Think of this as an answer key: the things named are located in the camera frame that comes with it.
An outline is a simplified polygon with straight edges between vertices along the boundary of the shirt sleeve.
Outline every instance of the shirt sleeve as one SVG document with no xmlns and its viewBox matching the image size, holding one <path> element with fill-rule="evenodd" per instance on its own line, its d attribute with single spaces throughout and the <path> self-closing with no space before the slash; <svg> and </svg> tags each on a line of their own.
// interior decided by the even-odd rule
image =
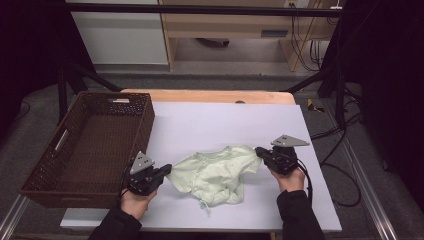
<svg viewBox="0 0 424 240">
<path fill-rule="evenodd" d="M 283 220 L 283 239 L 325 239 L 305 191 L 284 191 L 277 205 Z"/>
<path fill-rule="evenodd" d="M 109 210 L 88 240 L 132 240 L 136 238 L 140 228 L 141 223 L 137 219 L 115 208 Z"/>
</svg>

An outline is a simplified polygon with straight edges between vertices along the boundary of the hand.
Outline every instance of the hand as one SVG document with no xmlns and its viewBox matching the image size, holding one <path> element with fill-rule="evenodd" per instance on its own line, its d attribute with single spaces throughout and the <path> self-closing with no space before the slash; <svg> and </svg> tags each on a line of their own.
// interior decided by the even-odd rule
<svg viewBox="0 0 424 240">
<path fill-rule="evenodd" d="M 296 168 L 287 175 L 278 174 L 271 169 L 269 169 L 269 171 L 271 171 L 272 176 L 277 179 L 281 192 L 286 190 L 287 192 L 304 190 L 305 173 L 303 173 L 299 168 Z"/>
<path fill-rule="evenodd" d="M 158 193 L 157 191 L 158 190 L 155 190 L 149 196 L 140 196 L 128 191 L 127 189 L 122 190 L 123 193 L 125 192 L 121 198 L 122 211 L 133 216 L 135 219 L 140 220 L 147 211 L 150 201 Z"/>
</svg>

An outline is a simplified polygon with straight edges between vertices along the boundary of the brown wicker basket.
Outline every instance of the brown wicker basket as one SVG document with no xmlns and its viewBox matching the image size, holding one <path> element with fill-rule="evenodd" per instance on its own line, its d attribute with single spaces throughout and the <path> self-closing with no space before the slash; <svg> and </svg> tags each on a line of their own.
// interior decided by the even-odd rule
<svg viewBox="0 0 424 240">
<path fill-rule="evenodd" d="M 49 208 L 113 207 L 154 117 L 147 93 L 80 93 L 20 193 Z"/>
</svg>

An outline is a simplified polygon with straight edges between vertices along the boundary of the floor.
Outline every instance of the floor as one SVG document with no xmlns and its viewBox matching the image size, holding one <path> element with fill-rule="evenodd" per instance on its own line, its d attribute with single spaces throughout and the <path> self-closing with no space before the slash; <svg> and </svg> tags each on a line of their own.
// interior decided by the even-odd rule
<svg viewBox="0 0 424 240">
<path fill-rule="evenodd" d="M 323 51 L 321 56 L 324 56 L 325 47 L 320 50 Z M 306 64 L 315 67 L 316 64 L 312 63 L 309 57 L 309 52 L 305 53 Z M 154 70 L 111 74 L 104 71 L 102 76 L 124 88 L 278 91 L 314 74 L 305 69 L 292 73 L 288 71 L 285 61 L 280 46 L 274 40 L 231 40 L 229 46 L 223 47 L 219 43 L 205 40 L 182 39 L 172 73 Z M 99 87 L 90 81 L 87 84 L 93 89 Z M 295 94 L 296 103 L 302 108 L 311 136 L 334 127 L 331 120 L 331 106 L 334 101 L 332 98 L 319 99 L 316 94 L 318 86 L 311 85 Z M 349 85 L 349 88 L 355 90 L 358 86 Z M 27 104 L 22 105 L 22 117 L 13 124 L 8 138 L 0 143 L 0 186 L 3 189 L 0 196 L 0 219 L 6 218 L 17 197 L 17 189 L 54 133 L 58 121 L 56 89 L 56 86 L 51 86 L 27 96 Z M 312 100 L 315 108 L 308 108 L 308 100 Z M 360 112 L 351 100 L 347 98 L 345 101 L 347 119 Z M 339 138 L 339 135 L 333 134 L 313 141 L 320 161 L 328 155 Z M 395 239 L 424 239 L 423 213 L 409 196 L 399 176 L 383 170 L 375 143 L 368 134 L 366 122 L 359 121 L 351 125 L 343 143 L 347 141 L 364 166 L 370 185 L 380 199 L 396 233 Z M 346 152 L 341 146 L 328 162 L 343 169 L 355 180 L 352 164 L 347 160 Z M 358 192 L 350 178 L 332 167 L 323 167 L 322 171 L 335 202 L 355 202 Z M 365 203 L 362 198 L 354 207 L 335 204 L 343 231 L 327 234 L 328 239 L 387 239 L 380 236 L 370 208 Z M 46 209 L 29 202 L 12 238 L 85 239 L 88 232 L 75 232 L 59 227 L 63 213 L 63 209 Z"/>
</svg>

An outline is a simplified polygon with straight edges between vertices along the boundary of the white tabletop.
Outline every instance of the white tabletop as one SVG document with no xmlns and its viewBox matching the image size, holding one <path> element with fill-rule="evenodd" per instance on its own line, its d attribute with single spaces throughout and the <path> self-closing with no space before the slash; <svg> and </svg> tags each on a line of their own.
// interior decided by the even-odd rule
<svg viewBox="0 0 424 240">
<path fill-rule="evenodd" d="M 271 148 L 282 134 L 311 142 L 297 105 L 154 102 L 156 118 L 147 155 L 155 167 L 175 164 L 195 152 L 216 152 L 228 145 Z M 296 147 L 314 187 L 313 209 L 323 231 L 341 231 L 316 154 L 310 146 Z M 276 198 L 278 184 L 263 164 L 255 174 L 243 175 L 245 196 L 235 205 L 222 204 L 208 216 L 199 200 L 180 193 L 167 179 L 141 220 L 143 229 L 156 231 L 274 231 L 282 220 Z M 92 229 L 106 209 L 67 209 L 61 226 Z"/>
</svg>

